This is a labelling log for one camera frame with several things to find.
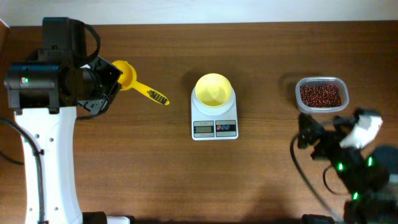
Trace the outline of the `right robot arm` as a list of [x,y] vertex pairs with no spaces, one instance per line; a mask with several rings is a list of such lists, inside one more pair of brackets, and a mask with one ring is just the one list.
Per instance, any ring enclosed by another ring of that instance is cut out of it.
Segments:
[[311,115],[300,113],[299,149],[313,147],[314,160],[328,160],[351,195],[345,202],[345,223],[397,223],[397,148],[379,146],[368,157],[361,151],[382,126],[374,110],[357,109],[349,118],[336,116],[328,131]]

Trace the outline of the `yellow measuring scoop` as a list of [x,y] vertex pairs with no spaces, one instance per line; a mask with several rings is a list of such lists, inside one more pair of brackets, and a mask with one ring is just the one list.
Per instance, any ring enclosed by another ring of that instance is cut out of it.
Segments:
[[118,79],[118,83],[121,84],[121,91],[134,89],[158,104],[165,106],[170,104],[169,99],[161,92],[137,81],[137,72],[127,61],[117,60],[112,64],[122,72]]

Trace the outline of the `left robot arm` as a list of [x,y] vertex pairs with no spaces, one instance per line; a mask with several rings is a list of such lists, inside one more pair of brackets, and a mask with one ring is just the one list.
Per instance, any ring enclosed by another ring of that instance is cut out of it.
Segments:
[[87,54],[92,26],[68,17],[43,19],[43,46],[32,60],[13,63],[4,85],[11,123],[22,138],[27,223],[132,223],[129,216],[82,212],[73,165],[78,107],[93,119],[105,113],[121,89],[121,75],[97,52]]

